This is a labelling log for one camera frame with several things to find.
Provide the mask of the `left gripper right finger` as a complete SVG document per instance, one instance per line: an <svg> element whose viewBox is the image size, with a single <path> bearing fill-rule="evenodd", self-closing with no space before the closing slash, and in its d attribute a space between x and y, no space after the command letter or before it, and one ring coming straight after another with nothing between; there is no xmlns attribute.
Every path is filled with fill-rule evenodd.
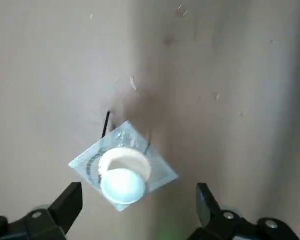
<svg viewBox="0 0 300 240"><path fill-rule="evenodd" d="M297 240L297 234L283 221L262 217L256 223L247 221L232 210L221 209L206 183L196 185L196 212L201 226L190 234L190 240Z"/></svg>

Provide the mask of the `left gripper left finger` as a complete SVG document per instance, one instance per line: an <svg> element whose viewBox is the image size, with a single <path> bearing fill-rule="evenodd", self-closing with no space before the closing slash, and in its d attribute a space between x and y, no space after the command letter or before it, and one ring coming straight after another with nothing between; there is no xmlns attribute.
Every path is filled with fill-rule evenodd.
<svg viewBox="0 0 300 240"><path fill-rule="evenodd" d="M82 206L82 184L72 182L46 208L36 208L10 223L0 215L0 240L65 240Z"/></svg>

